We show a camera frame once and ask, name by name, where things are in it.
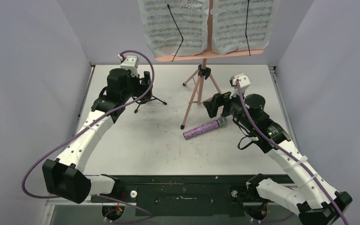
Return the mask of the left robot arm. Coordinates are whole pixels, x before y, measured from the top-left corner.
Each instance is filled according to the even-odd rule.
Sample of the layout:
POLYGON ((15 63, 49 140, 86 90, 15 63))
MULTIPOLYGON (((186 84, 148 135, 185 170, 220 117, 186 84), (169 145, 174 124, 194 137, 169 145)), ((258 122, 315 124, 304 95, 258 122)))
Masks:
POLYGON ((141 100, 149 95, 152 78, 148 71, 131 75, 129 69, 115 68, 107 76, 107 85, 94 101, 91 111, 76 138, 54 159, 42 165, 47 191, 74 203, 90 195, 103 194, 110 202, 121 196, 116 179, 109 175, 86 176, 84 169, 98 142, 125 110, 129 99, 141 100))

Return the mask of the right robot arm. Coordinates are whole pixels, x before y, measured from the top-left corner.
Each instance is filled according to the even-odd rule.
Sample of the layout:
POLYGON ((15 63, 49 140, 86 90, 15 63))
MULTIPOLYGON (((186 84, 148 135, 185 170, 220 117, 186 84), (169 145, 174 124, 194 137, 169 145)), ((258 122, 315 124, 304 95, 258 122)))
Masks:
POLYGON ((203 103, 210 117, 215 117, 222 107, 221 115, 232 116, 233 122, 246 130, 250 143, 273 159, 297 186, 297 190, 292 190, 258 174, 246 183, 247 197, 277 203, 304 225, 331 225, 337 219, 346 222, 344 213, 352 197, 336 190, 317 173, 288 133, 264 111, 265 103, 258 94, 244 97, 230 92, 215 94, 203 103))

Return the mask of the sheet music page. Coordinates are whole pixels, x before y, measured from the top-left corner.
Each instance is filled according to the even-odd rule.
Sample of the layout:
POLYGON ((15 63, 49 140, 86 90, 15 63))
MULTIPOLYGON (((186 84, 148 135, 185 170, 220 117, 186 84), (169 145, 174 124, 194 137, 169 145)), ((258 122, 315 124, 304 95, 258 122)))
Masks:
POLYGON ((232 52, 263 50, 271 37, 279 0, 214 0, 212 15, 212 51, 232 52))
POLYGON ((157 58, 194 56, 208 47, 208 0, 140 0, 147 46, 157 58))

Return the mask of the black microphone tripod mount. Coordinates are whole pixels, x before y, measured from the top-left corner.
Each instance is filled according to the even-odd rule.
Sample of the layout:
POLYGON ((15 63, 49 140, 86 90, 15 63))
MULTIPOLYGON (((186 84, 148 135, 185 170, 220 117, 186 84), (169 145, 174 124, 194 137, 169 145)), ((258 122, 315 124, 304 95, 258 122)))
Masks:
POLYGON ((134 113, 137 113, 140 106, 141 105, 144 105, 148 102, 151 102, 151 101, 154 101, 154 100, 157 100, 159 102, 161 102, 163 105, 167 105, 167 103, 159 98, 157 98, 156 96, 154 96, 152 94, 152 91, 149 91, 143 98, 141 98, 140 100, 136 101, 136 103, 138 104, 138 106, 136 107, 136 109, 134 110, 134 113))

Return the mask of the pink music stand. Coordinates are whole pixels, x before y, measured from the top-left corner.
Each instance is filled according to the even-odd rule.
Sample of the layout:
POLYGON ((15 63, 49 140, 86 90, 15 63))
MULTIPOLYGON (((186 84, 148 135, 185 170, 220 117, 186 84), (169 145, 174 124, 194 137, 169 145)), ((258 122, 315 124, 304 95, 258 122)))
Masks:
POLYGON ((208 17, 208 47, 201 54, 194 56, 165 56, 157 58, 160 62, 174 62, 180 60, 200 60, 201 64, 198 69, 192 74, 192 78, 196 79, 196 84, 194 88, 194 92, 189 101, 190 105, 193 104, 201 104, 201 96, 203 91, 204 80, 213 79, 211 72, 207 68, 207 60, 213 58, 223 58, 223 57, 233 57, 233 56, 247 56, 247 55, 258 55, 264 52, 263 50, 252 50, 252 51, 242 51, 242 52, 231 52, 225 55, 220 55, 212 51, 211 48, 211 40, 212 40, 212 15, 213 15, 213 0, 209 0, 210 9, 209 9, 209 17, 208 17))

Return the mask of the purple glitter microphone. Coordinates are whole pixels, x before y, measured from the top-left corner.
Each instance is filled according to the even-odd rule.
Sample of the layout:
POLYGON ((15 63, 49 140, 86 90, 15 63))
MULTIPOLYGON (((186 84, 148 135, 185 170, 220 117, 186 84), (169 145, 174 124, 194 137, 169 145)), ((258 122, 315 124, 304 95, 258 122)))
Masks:
POLYGON ((198 137, 200 135, 203 135, 205 133, 208 133, 210 131, 214 131, 216 129, 223 128, 227 125, 227 123, 228 123, 228 121, 227 121, 226 117, 219 117, 216 120, 210 121, 208 123, 205 123, 203 125, 195 127, 191 130, 183 132, 183 137, 185 140, 189 140, 189 139, 198 137))

